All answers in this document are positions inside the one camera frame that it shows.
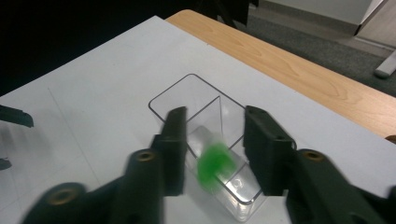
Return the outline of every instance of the wooden surface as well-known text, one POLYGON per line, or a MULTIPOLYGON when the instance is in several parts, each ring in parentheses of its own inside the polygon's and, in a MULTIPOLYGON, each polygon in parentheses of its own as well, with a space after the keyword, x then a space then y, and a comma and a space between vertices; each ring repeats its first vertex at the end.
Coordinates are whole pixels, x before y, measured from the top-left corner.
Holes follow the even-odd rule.
POLYGON ((388 0, 361 29, 358 37, 396 48, 396 0, 388 0))
POLYGON ((396 134, 396 98, 196 12, 180 11, 167 21, 373 133, 396 134))

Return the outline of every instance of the gray carpet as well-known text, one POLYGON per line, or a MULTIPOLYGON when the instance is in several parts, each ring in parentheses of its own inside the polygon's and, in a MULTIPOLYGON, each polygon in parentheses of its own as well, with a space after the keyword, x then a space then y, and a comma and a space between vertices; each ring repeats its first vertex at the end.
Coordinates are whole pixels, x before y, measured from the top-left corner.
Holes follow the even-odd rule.
POLYGON ((249 16, 247 27, 238 25, 238 29, 313 63, 320 64, 336 73, 396 97, 396 73, 393 73, 387 79, 381 79, 373 75, 374 70, 385 58, 253 16, 249 16))

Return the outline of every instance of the transparent tray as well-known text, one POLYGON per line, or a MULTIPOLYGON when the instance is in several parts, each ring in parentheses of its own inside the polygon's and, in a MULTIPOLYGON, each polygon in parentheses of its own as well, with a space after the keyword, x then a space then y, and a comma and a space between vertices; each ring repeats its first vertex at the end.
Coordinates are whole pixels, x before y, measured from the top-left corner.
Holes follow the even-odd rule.
POLYGON ((197 158, 205 143, 213 133, 219 134, 231 150, 237 169, 229 178, 218 176, 221 188, 212 193, 236 220, 247 221, 265 196, 249 168, 242 146, 245 108, 193 74, 186 75, 148 104, 161 121, 170 110, 180 106, 188 108, 187 167, 197 174, 197 158))

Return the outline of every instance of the white table surface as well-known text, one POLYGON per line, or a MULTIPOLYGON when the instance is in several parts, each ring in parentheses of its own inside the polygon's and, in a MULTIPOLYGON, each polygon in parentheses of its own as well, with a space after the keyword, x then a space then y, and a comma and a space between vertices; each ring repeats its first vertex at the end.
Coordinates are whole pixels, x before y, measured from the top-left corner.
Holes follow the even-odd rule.
MULTIPOLYGON (((148 103, 194 73, 242 105, 269 111, 299 148, 327 154, 350 182, 386 196, 396 185, 396 146, 159 18, 152 18, 0 97, 35 121, 0 122, 0 223, 20 223, 46 189, 96 189, 123 173, 127 157, 160 130, 148 103)), ((186 174, 185 194, 166 198, 166 223, 237 223, 186 174)), ((247 223, 289 223, 269 198, 247 223)))

